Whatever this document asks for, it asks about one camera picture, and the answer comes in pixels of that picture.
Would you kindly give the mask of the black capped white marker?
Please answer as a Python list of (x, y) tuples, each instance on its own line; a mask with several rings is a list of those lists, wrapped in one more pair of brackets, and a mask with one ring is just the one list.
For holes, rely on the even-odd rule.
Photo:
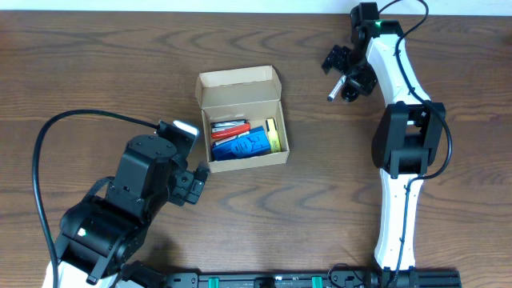
[(327, 101), (328, 102), (332, 102), (338, 96), (338, 94), (340, 93), (340, 91), (344, 87), (345, 83), (346, 83), (346, 76), (342, 75), (340, 77), (340, 79), (337, 81), (337, 83), (335, 84), (335, 86), (332, 89), (332, 91), (328, 94), (328, 96), (327, 96)]

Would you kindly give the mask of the black cone glue bottle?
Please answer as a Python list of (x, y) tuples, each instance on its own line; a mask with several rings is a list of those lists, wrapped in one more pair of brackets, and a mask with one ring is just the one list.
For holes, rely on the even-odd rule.
[(358, 98), (359, 92), (356, 88), (346, 85), (342, 88), (341, 96), (345, 102), (353, 102)]

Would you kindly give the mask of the blue capped white marker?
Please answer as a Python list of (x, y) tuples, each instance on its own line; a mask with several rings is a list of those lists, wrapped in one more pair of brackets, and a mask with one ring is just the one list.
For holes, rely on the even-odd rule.
[(212, 147), (216, 147), (216, 146), (219, 146), (223, 143), (226, 143), (226, 142), (230, 142), (230, 141), (233, 141), (235, 140), (236, 138), (240, 138), (240, 137), (243, 137), (243, 136), (246, 136), (250, 133), (250, 131), (246, 131), (244, 133), (241, 133), (241, 134), (236, 134), (234, 136), (231, 136), (231, 137), (228, 137), (228, 138), (224, 138), (224, 139), (221, 139), (221, 140), (218, 140), (216, 142), (213, 143)]

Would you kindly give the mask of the red and black utility knife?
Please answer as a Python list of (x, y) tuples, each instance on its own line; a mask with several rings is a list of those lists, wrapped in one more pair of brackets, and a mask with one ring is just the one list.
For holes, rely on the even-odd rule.
[(214, 122), (210, 124), (212, 139), (224, 139), (250, 130), (250, 123), (245, 120)]

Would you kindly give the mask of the brown cardboard box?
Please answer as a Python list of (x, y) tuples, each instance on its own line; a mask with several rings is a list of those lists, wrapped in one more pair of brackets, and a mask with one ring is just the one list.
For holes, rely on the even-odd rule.
[[(286, 135), (282, 101), (282, 84), (272, 66), (201, 73), (195, 97), (202, 113), (206, 159), (213, 173), (271, 166), (286, 163), (290, 149)], [(252, 128), (266, 127), (272, 118), (281, 150), (261, 156), (218, 161), (214, 158), (211, 124), (245, 119)]]

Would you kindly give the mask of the yellow highlighter pen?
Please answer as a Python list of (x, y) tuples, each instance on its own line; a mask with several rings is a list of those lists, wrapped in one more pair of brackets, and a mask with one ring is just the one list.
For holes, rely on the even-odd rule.
[(273, 118), (266, 120), (267, 136), (269, 139), (270, 149), (272, 153), (279, 153), (282, 151), (281, 143), (278, 136), (278, 130)]

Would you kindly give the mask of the blue plastic case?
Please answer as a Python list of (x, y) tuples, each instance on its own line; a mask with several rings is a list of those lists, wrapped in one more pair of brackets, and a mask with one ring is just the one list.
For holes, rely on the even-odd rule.
[(270, 151), (269, 140), (263, 127), (249, 130), (246, 136), (212, 147), (215, 161), (251, 158)]

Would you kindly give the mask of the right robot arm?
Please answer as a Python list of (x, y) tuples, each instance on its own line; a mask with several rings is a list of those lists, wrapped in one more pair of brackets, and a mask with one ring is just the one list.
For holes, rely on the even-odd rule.
[(448, 166), (453, 139), (446, 108), (419, 83), (406, 52), (406, 36), (397, 20), (383, 19), (375, 2), (350, 12), (352, 47), (334, 46), (322, 70), (341, 77), (328, 94), (353, 102), (380, 88), (385, 111), (371, 143), (371, 157), (382, 183), (382, 214), (374, 260), (397, 279), (415, 266), (414, 225), (418, 195), (425, 180)]

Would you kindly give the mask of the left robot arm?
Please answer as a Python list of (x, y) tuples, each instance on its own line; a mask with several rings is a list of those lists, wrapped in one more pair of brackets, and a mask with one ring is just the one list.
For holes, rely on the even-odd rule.
[(56, 241), (58, 274), (45, 287), (165, 287), (167, 277), (129, 258), (168, 202), (195, 204), (208, 170), (187, 169), (197, 135), (158, 132), (128, 141), (113, 177), (98, 180), (64, 213)]

